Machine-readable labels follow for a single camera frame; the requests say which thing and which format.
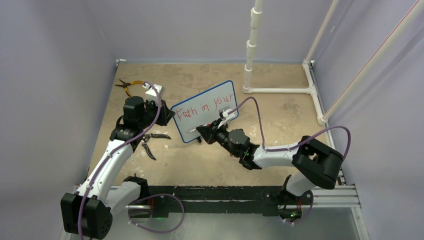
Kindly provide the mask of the red capped whiteboard marker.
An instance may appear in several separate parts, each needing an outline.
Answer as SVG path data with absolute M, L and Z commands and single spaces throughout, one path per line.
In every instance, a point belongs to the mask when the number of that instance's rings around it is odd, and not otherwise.
M 208 126 L 210 126 L 209 123 L 203 124 L 203 125 L 199 125 L 199 126 L 195 127 L 194 129 L 189 130 L 188 133 L 193 133 L 193 132 L 197 131 L 197 128 L 198 127 L 208 127 Z

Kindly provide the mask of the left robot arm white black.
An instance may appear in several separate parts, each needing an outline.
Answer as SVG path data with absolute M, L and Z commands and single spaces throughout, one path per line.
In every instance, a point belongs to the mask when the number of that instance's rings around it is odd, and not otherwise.
M 140 96 L 128 97 L 123 114 L 117 119 L 103 156 L 74 193 L 65 193 L 60 201 L 64 231 L 102 240 L 111 229 L 114 216 L 124 207 L 138 205 L 149 199 L 147 180 L 130 176 L 116 193 L 111 187 L 125 162 L 137 149 L 142 138 L 154 125 L 166 126 L 175 115 L 165 100 L 144 100 Z

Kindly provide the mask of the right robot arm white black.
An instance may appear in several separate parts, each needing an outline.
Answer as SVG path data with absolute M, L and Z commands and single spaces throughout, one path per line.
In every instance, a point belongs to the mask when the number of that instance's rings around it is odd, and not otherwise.
M 196 127 L 196 131 L 207 144 L 218 143 L 248 170 L 296 168 L 299 172 L 288 176 L 280 191 L 282 200 L 288 204 L 315 187 L 334 189 L 346 157 L 315 136 L 304 135 L 300 142 L 267 147 L 252 143 L 241 128 L 227 131 L 227 126 L 220 126 L 217 120 Z

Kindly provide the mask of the blue framed whiteboard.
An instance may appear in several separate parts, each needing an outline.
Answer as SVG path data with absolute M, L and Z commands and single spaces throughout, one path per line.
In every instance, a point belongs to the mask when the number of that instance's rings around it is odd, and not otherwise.
M 201 93 L 189 97 L 171 107 L 175 112 L 173 120 L 182 142 L 188 144 L 200 136 L 198 131 L 188 133 L 197 126 L 217 120 L 219 110 L 238 106 L 235 86 L 232 80 L 226 80 Z

